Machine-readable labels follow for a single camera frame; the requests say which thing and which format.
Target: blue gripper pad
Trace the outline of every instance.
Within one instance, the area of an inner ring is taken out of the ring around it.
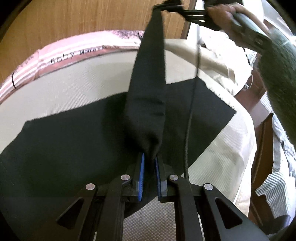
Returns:
[[[160,198],[161,197],[160,175],[159,175],[159,167],[158,167],[157,157],[155,157],[155,167],[156,167],[156,177],[157,177],[157,196],[158,196],[158,198]]]
[[[141,161],[141,169],[140,169],[140,177],[139,177],[139,201],[142,201],[143,195],[143,182],[144,182],[144,163],[145,163],[145,155],[142,154],[142,161]]]

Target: white cloth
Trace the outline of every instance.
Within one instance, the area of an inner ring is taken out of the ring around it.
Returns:
[[[200,69],[219,83],[232,96],[245,85],[251,75],[246,54],[223,32],[200,27],[207,48],[200,48]],[[165,49],[195,64],[197,46],[189,40],[166,39]]]
[[[88,59],[60,69],[27,84],[0,105],[0,152],[18,135],[27,120],[77,108],[128,90],[136,51]],[[191,79],[196,68],[165,51],[166,81]],[[236,202],[251,180],[250,167],[256,152],[251,116],[223,87],[203,71],[199,77],[207,87],[237,113],[203,154],[189,168],[191,182],[210,182]],[[250,190],[244,193],[247,200]],[[248,204],[244,213],[248,213]],[[174,206],[153,200],[124,221],[124,240],[175,240]]]
[[[281,147],[288,161],[289,176],[296,177],[296,153],[293,144],[276,115],[272,117],[272,129],[280,141]]]

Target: black elastic band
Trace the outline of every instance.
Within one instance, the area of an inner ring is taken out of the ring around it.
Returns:
[[[14,72],[11,74],[11,81],[12,81],[12,85],[13,85],[13,87],[16,89],[15,83],[14,83],[14,81],[13,81],[13,75],[14,75]]]

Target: black cloth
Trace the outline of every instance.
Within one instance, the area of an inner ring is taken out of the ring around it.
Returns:
[[[198,78],[165,85],[162,27],[153,33],[159,17],[159,12],[152,16],[145,32],[128,93],[27,121],[0,154],[0,210],[21,240],[49,217],[57,217],[86,184],[106,184],[124,174],[139,151],[150,158],[161,153],[182,174],[195,81],[189,166],[235,114]],[[160,48],[152,46],[153,38],[162,40]],[[151,163],[145,166],[142,202],[127,206],[126,216],[157,195]]]

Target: pink fabric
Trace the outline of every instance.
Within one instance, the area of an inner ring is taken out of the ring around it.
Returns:
[[[76,35],[37,50],[7,77],[0,88],[0,104],[22,86],[42,75],[90,57],[136,50],[143,31],[112,30]]]

